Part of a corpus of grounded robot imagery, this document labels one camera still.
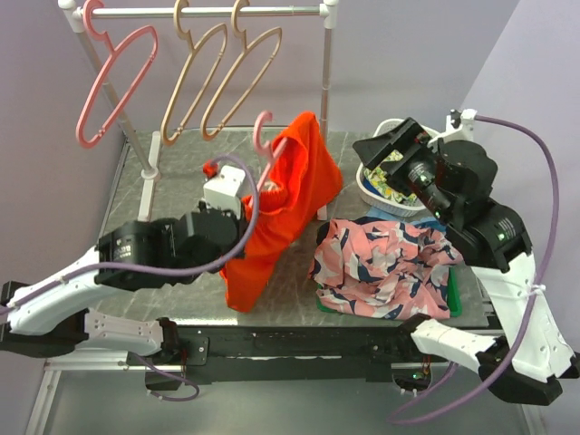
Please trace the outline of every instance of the hanger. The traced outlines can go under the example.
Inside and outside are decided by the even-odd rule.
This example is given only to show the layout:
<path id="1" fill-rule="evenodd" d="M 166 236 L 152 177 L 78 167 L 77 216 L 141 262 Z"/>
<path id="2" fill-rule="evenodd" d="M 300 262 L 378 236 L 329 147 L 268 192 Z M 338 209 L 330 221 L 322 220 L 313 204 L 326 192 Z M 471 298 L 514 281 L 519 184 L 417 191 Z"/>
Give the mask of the hanger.
<path id="1" fill-rule="evenodd" d="M 272 120 L 272 112 L 271 111 L 262 111 L 259 115 L 257 115 L 256 123 L 254 124 L 254 133 L 253 133 L 254 150 L 258 154 L 262 154 L 263 156 L 266 156 L 266 158 L 268 160 L 266 167 L 264 168 L 264 171 L 262 172 L 262 175 L 260 176 L 260 180 L 257 182 L 257 191 L 258 192 L 262 190 L 262 187 L 266 183 L 268 176 L 270 175 L 270 172 L 272 171 L 272 168 L 274 167 L 277 160 L 280 158 L 280 156 L 284 152 L 284 148 L 286 146 L 286 143 L 288 142 L 288 138 L 282 138 L 280 140 L 280 142 L 278 143 L 278 146 L 275 148 L 275 150 L 273 150 L 272 142 L 270 140 L 267 140 L 266 142 L 264 142 L 264 144 L 261 143 L 260 135 L 262 134 L 262 126 L 264 125 L 264 122 L 271 121 L 271 120 Z"/>
<path id="2" fill-rule="evenodd" d="M 263 32 L 254 41 L 252 41 L 250 44 L 248 44 L 247 43 L 247 36 L 246 36 L 246 29 L 240 30 L 238 25 L 237 25 L 237 16 L 239 14 L 239 10 L 244 6 L 250 6 L 250 2 L 248 0 L 236 0 L 236 3 L 234 4 L 234 9 L 232 10 L 232 17 L 231 17 L 231 23 L 232 23 L 234 36 L 242 42 L 242 53 L 237 57 L 236 61 L 232 65 L 232 67 L 227 72 L 226 78 L 219 85 L 219 88 L 217 88 L 216 93 L 214 94 L 213 98 L 211 99 L 211 102 L 209 103 L 209 106 L 203 115 L 200 128 L 201 128 L 201 134 L 203 136 L 203 139 L 205 139 L 205 140 L 212 140 L 213 138 L 215 138 L 216 135 L 220 131 L 222 131 L 222 129 L 225 127 L 227 122 L 232 118 L 232 116 L 234 116 L 236 111 L 239 109 L 239 107 L 242 105 L 242 103 L 246 100 L 247 96 L 254 90 L 257 83 L 260 81 L 260 79 L 262 79 L 262 76 L 265 74 L 266 70 L 270 66 L 270 63 L 272 63 L 272 61 L 276 57 L 278 50 L 280 49 L 280 44 L 282 43 L 282 28 L 281 27 L 274 27 L 270 30 Z M 224 117 L 224 119 L 221 120 L 221 122 L 218 124 L 218 126 L 213 131 L 208 133 L 209 117 L 211 116 L 212 111 L 215 109 L 216 104 L 217 104 L 219 98 L 221 97 L 221 94 L 226 89 L 227 84 L 229 83 L 229 81 L 232 79 L 232 77 L 236 73 L 237 68 L 239 68 L 239 66 L 246 59 L 246 57 L 252 52 L 252 50 L 254 50 L 263 41 L 265 41 L 266 39 L 268 39 L 270 36 L 272 36 L 274 34 L 278 35 L 278 42 L 275 45 L 274 51 L 272 52 L 272 54 L 270 55 L 270 57 L 268 58 L 268 60 L 266 61 L 266 63 L 262 67 L 262 69 L 260 70 L 260 72 L 257 74 L 256 78 L 251 82 L 250 86 L 246 89 L 246 91 L 242 94 L 242 96 L 239 97 L 239 100 L 237 100 L 234 107 L 232 107 L 230 109 L 230 111 L 227 113 L 227 115 Z"/>
<path id="3" fill-rule="evenodd" d="M 82 10 L 82 20 L 84 21 L 84 27 L 86 28 L 87 33 L 92 37 L 92 39 L 94 39 L 95 41 L 104 42 L 105 46 L 107 47 L 107 50 L 109 51 L 109 57 L 107 57 L 107 60 L 102 65 L 101 71 L 99 72 L 97 79 L 92 84 L 92 89 L 91 92 L 89 93 L 89 98 L 87 98 L 87 101 L 84 104 L 84 107 L 82 108 L 81 118 L 79 118 L 79 122 L 76 125 L 76 139 L 81 143 L 81 145 L 84 148 L 92 148 L 99 142 L 99 140 L 101 140 L 102 136 L 115 122 L 117 116 L 119 116 L 119 113 L 125 108 L 127 102 L 129 102 L 131 95 L 135 92 L 135 90 L 145 77 L 145 74 L 151 67 L 153 60 L 155 60 L 155 56 L 157 55 L 158 38 L 157 32 L 155 32 L 155 28 L 152 25 L 146 25 L 144 27 L 141 27 L 141 29 L 137 29 L 133 33 L 129 34 L 125 39 L 123 39 L 119 43 L 119 45 L 113 47 L 109 34 L 106 31 L 99 33 L 92 26 L 91 19 L 92 10 L 97 7 L 104 7 L 104 4 L 101 0 L 87 0 Z M 97 134 L 95 134 L 92 137 L 92 139 L 86 140 L 84 137 L 84 126 L 87 122 L 87 119 L 89 118 L 92 106 L 94 105 L 94 102 L 99 96 L 99 91 L 101 90 L 103 83 L 106 82 L 107 80 L 107 75 L 109 74 L 111 67 L 115 64 L 121 53 L 123 53 L 127 47 L 129 47 L 134 41 L 136 41 L 137 39 L 141 38 L 146 34 L 150 34 L 151 37 L 153 38 L 153 48 L 151 50 L 149 58 L 147 59 L 145 64 L 143 64 L 143 66 L 139 71 L 139 74 L 137 74 L 137 77 L 135 77 L 133 83 L 130 84 L 129 89 L 122 96 L 121 100 L 119 101 L 119 104 L 117 104 L 117 107 L 115 107 L 109 118 L 107 118 L 104 124 L 102 124 L 102 127 L 99 129 Z"/>
<path id="4" fill-rule="evenodd" d="M 184 65 L 183 65 L 183 69 L 181 70 L 181 74 L 179 75 L 178 81 L 175 84 L 175 88 L 173 89 L 173 94 L 171 95 L 171 99 L 169 100 L 169 105 L 167 106 L 167 109 L 165 110 L 165 115 L 163 116 L 163 122 L 161 123 L 161 139 L 163 140 L 163 143 L 165 143 L 165 145 L 168 145 L 168 146 L 173 145 L 176 142 L 179 135 L 185 129 L 185 127 L 189 121 L 189 118 L 191 118 L 191 115 L 193 114 L 193 111 L 196 109 L 196 107 L 198 107 L 198 104 L 199 104 L 199 101 L 201 100 L 201 97 L 206 92 L 206 89 L 209 85 L 209 82 L 211 82 L 211 79 L 213 78 L 214 74 L 216 73 L 216 69 L 218 68 L 219 63 L 221 62 L 221 59 L 224 55 L 224 51 L 226 50 L 226 45 L 227 45 L 227 26 L 225 23 L 218 24 L 218 25 L 212 27 L 211 29 L 209 29 L 207 32 L 205 32 L 205 34 L 201 37 L 201 39 L 197 43 L 194 44 L 193 39 L 191 37 L 191 31 L 188 30 L 188 31 L 184 32 L 183 28 L 181 27 L 180 15 L 181 15 L 181 9 L 183 9 L 184 7 L 189 7 L 189 0 L 177 0 L 175 2 L 175 7 L 173 9 L 173 25 L 175 27 L 175 31 L 177 32 L 179 39 L 182 39 L 188 43 L 189 55 L 188 55 L 188 59 L 185 61 Z M 221 45 L 221 49 L 219 50 L 219 54 L 217 55 L 217 59 L 214 62 L 214 65 L 211 67 L 211 70 L 209 71 L 208 77 L 204 81 L 203 86 L 201 87 L 201 89 L 198 92 L 198 95 L 196 96 L 195 100 L 191 103 L 187 113 L 185 114 L 185 116 L 181 120 L 181 123 L 179 124 L 177 131 L 174 132 L 171 137 L 169 137 L 168 136 L 169 120 L 171 119 L 171 114 L 173 113 L 175 103 L 176 103 L 176 101 L 179 97 L 179 94 L 181 92 L 181 87 L 183 85 L 183 82 L 185 81 L 186 77 L 188 76 L 189 67 L 191 66 L 191 64 L 193 64 L 193 60 L 198 55 L 199 50 L 201 50 L 203 48 L 203 46 L 206 44 L 206 42 L 209 41 L 209 39 L 211 39 L 211 37 L 214 34 L 217 34 L 220 31 L 224 33 L 224 42 Z"/>

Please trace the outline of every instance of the hanger rod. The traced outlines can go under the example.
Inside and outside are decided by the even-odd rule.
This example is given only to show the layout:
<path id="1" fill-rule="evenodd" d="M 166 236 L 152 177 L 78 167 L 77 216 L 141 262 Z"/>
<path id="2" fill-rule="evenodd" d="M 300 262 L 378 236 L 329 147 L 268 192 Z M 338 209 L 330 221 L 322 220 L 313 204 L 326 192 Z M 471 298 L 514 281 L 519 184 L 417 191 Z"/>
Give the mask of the hanger rod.
<path id="1" fill-rule="evenodd" d="M 184 7 L 182 16 L 187 18 L 231 16 L 232 7 Z M 321 15 L 317 6 L 247 6 L 240 16 L 310 16 Z M 92 11 L 92 18 L 173 18 L 172 7 L 100 7 Z"/>

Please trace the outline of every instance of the purple wall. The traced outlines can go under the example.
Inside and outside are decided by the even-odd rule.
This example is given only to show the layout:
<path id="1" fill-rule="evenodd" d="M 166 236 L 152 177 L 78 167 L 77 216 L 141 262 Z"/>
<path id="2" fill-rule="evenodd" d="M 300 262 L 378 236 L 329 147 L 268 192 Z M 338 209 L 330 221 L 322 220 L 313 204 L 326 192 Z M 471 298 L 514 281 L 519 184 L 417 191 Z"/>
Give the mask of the purple wall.
<path id="1" fill-rule="evenodd" d="M 3 5 L 0 58 L 0 284 L 35 282 L 96 239 L 122 136 L 93 150 L 74 138 L 94 73 L 55 0 Z M 101 101 L 92 131 L 108 110 Z M 2 433 L 24 433 L 42 366 L 0 353 Z"/>
<path id="2" fill-rule="evenodd" d="M 469 92 L 464 107 L 528 126 L 550 147 L 560 181 L 560 225 L 544 284 L 562 334 L 580 350 L 580 292 L 575 270 L 577 243 L 578 97 L 580 97 L 580 3 L 576 0 L 520 0 L 506 29 Z M 477 126 L 499 165 L 496 199 L 514 207 L 541 257 L 546 247 L 551 188 L 544 157 L 527 137 L 500 127 Z M 565 395 L 543 410 L 548 433 L 577 433 L 580 382 L 564 383 Z"/>
<path id="3" fill-rule="evenodd" d="M 108 6 L 165 6 L 174 0 L 105 0 Z M 195 6 L 230 6 L 234 0 L 191 2 Z M 321 0 L 253 0 L 252 5 L 317 5 Z M 440 111 L 461 104 L 494 43 L 516 7 L 517 0 L 377 1 L 343 0 L 333 40 L 332 91 L 329 126 L 335 131 L 374 131 L 387 118 L 413 115 L 433 127 L 443 127 Z M 184 21 L 195 40 L 222 19 Z M 159 53 L 142 88 L 128 105 L 137 130 L 158 130 L 169 97 L 187 56 L 187 46 L 175 34 L 171 19 L 99 21 L 111 30 L 114 42 L 145 24 L 159 33 Z M 262 81 L 230 125 L 253 125 L 264 109 L 279 124 L 300 111 L 320 111 L 323 65 L 323 20 L 320 17 L 245 18 L 248 41 L 271 27 L 283 28 L 282 47 Z M 189 72 L 185 90 L 189 101 L 178 102 L 175 120 L 185 113 L 213 64 L 221 38 L 210 41 Z M 272 52 L 274 42 L 248 57 L 224 92 L 210 123 L 215 125 L 232 107 Z M 130 48 L 111 72 L 119 90 L 126 89 L 150 51 L 144 42 Z M 224 60 L 208 95 L 188 124 L 197 128 L 207 102 L 240 53 L 230 33 Z"/>

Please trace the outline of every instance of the white plastic piece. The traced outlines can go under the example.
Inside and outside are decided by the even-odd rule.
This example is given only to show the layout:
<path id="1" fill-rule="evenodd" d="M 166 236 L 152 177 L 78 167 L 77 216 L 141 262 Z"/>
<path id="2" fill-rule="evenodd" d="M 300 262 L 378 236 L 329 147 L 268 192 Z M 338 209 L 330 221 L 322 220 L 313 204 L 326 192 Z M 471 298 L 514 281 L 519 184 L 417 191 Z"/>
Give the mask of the white plastic piece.
<path id="1" fill-rule="evenodd" d="M 102 348 L 147 356 L 158 352 L 163 343 L 163 329 L 157 321 L 121 319 L 92 309 L 84 316 L 84 331 L 89 339 L 77 349 Z"/>
<path id="2" fill-rule="evenodd" d="M 445 143 L 452 140 L 473 141 L 473 125 L 475 123 L 475 115 L 477 113 L 478 112 L 473 109 L 466 109 L 463 111 L 461 113 L 461 124 L 457 129 L 453 127 L 451 115 L 447 115 L 447 118 L 445 119 L 445 131 L 443 133 L 439 133 L 429 141 L 429 148 L 431 148 L 433 152 L 436 152 L 437 142 L 439 139 L 443 139 L 443 142 Z"/>
<path id="3" fill-rule="evenodd" d="M 479 368 L 476 354 L 485 352 L 495 343 L 494 337 L 461 331 L 433 319 L 417 326 L 411 338 L 420 352 L 438 355 L 475 373 Z"/>
<path id="4" fill-rule="evenodd" d="M 339 0 L 324 0 L 324 3 L 320 4 L 320 16 L 324 17 L 325 29 L 334 29 L 336 27 L 338 2 Z"/>
<path id="5" fill-rule="evenodd" d="M 14 306 L 24 296 L 31 294 L 33 291 L 55 279 L 58 280 L 61 276 L 73 270 L 95 263 L 99 263 L 99 251 L 92 247 L 78 261 L 67 266 L 60 272 L 37 284 L 17 289 L 14 297 L 10 301 L 10 305 Z M 124 293 L 123 290 L 118 288 L 96 285 L 94 283 L 94 277 L 98 273 L 99 270 L 94 270 L 77 276 L 68 283 L 60 284 L 16 308 L 16 310 L 8 314 L 8 323 L 10 324 L 11 332 L 21 335 L 47 334 L 62 320 L 78 313 L 87 306 L 101 301 L 106 297 Z"/>
<path id="6" fill-rule="evenodd" d="M 141 177 L 143 178 L 143 191 L 141 192 L 141 203 L 139 204 L 139 215 L 137 220 L 141 222 L 149 222 L 151 219 L 151 211 L 153 209 L 153 197 L 155 195 L 155 183 L 160 178 L 160 155 L 161 155 L 161 135 L 158 131 L 154 131 L 151 135 L 151 146 L 149 149 L 149 164 L 151 171 L 148 173 L 145 169 L 141 170 Z"/>
<path id="7" fill-rule="evenodd" d="M 58 7 L 63 10 L 72 31 L 76 34 L 84 32 L 84 24 L 82 23 L 82 15 L 77 10 L 76 2 L 74 0 L 58 0 Z"/>
<path id="8" fill-rule="evenodd" d="M 219 173 L 203 185 L 203 198 L 210 208 L 231 210 L 238 219 L 242 216 L 240 199 L 247 192 L 246 173 L 225 165 Z"/>
<path id="9" fill-rule="evenodd" d="M 520 254 L 509 263 L 509 272 L 505 274 L 484 267 L 472 269 L 488 292 L 511 346 L 516 340 L 526 310 L 527 297 L 522 295 L 529 292 L 534 280 L 534 256 Z M 561 376 L 570 367 L 572 356 L 574 351 L 558 330 L 540 287 L 536 291 L 536 303 L 524 341 L 512 362 L 514 370 L 537 381 L 546 382 L 552 375 Z"/>

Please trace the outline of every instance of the zip tie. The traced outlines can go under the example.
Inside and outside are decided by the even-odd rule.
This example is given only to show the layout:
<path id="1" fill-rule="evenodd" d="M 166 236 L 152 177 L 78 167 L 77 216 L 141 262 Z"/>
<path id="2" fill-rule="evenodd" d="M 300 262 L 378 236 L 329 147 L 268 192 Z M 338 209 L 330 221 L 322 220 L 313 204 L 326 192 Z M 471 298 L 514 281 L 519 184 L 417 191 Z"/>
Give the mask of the zip tie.
<path id="1" fill-rule="evenodd" d="M 543 284 L 534 284 L 528 295 L 540 295 L 546 291 L 546 286 Z"/>

